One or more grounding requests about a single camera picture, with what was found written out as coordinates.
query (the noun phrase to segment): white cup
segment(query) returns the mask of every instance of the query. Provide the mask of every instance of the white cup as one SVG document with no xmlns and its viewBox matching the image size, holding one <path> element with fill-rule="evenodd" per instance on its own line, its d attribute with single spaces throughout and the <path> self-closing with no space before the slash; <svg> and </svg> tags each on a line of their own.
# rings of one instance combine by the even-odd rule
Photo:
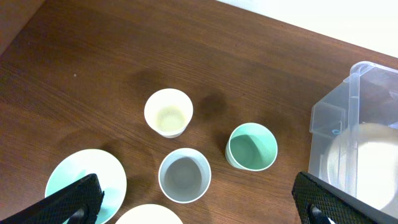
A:
<svg viewBox="0 0 398 224">
<path fill-rule="evenodd" d="M 171 152 L 159 169 L 159 185 L 173 202 L 190 203 L 202 197 L 210 186 L 211 169 L 197 150 L 183 148 Z"/>
<path fill-rule="evenodd" d="M 163 89 L 149 97 L 144 116 L 147 124 L 166 138 L 181 135 L 192 119 L 191 99 L 182 91 Z"/>
</svg>

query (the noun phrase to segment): mint green cup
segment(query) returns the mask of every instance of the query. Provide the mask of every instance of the mint green cup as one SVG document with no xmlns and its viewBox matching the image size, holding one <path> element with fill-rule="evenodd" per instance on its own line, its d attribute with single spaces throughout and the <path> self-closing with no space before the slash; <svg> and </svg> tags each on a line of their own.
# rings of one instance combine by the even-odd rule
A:
<svg viewBox="0 0 398 224">
<path fill-rule="evenodd" d="M 235 168 L 262 171 L 275 162 L 277 154 L 274 135 L 261 124 L 246 123 L 232 132 L 225 157 Z"/>
</svg>

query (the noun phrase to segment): wood grain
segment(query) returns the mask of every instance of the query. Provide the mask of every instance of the wood grain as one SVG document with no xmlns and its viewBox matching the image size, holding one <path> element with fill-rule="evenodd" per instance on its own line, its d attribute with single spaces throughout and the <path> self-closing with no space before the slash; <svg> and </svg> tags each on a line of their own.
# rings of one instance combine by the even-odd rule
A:
<svg viewBox="0 0 398 224">
<path fill-rule="evenodd" d="M 44 0 L 0 1 L 0 55 L 43 2 Z"/>
<path fill-rule="evenodd" d="M 111 219 L 157 203 L 184 223 L 298 223 L 291 196 L 308 169 L 311 107 L 356 62 L 395 58 L 216 1 L 47 1 L 0 57 L 0 219 L 44 196 L 54 168 L 82 149 L 115 155 L 127 195 Z M 146 99 L 177 88 L 193 101 L 187 130 L 166 139 L 146 125 Z M 257 122 L 279 153 L 263 172 L 232 168 L 232 130 Z M 161 192 L 174 149 L 198 149 L 213 177 L 188 205 Z"/>
</svg>

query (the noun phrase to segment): gray cup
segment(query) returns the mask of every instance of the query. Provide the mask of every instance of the gray cup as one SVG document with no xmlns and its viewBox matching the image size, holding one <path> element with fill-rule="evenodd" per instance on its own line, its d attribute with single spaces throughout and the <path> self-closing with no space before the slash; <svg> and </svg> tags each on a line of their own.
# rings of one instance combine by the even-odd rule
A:
<svg viewBox="0 0 398 224">
<path fill-rule="evenodd" d="M 167 155 L 160 165 L 160 188 L 170 200 L 177 203 L 198 200 L 209 188 L 210 180 L 209 162 L 194 149 L 177 149 Z"/>
</svg>

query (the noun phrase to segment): plate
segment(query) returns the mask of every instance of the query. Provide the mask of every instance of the plate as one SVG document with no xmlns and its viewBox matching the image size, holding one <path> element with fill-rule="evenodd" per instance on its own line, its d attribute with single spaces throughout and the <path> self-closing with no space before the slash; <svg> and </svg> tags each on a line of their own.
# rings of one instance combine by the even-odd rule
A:
<svg viewBox="0 0 398 224">
<path fill-rule="evenodd" d="M 127 189 L 127 178 L 122 164 L 106 151 L 85 149 L 64 159 L 52 172 L 45 188 L 45 197 L 88 174 L 96 174 L 101 189 L 105 191 L 95 221 L 96 224 L 102 224 L 119 210 Z"/>
<path fill-rule="evenodd" d="M 356 172 L 348 172 L 346 162 L 350 129 L 344 130 L 332 142 L 326 157 L 326 175 L 331 185 L 342 188 L 341 176 L 356 178 L 356 198 L 398 218 L 398 130 L 376 123 L 358 126 Z"/>
<path fill-rule="evenodd" d="M 170 209 L 154 204 L 140 205 L 126 212 L 116 224 L 182 224 Z"/>
</svg>

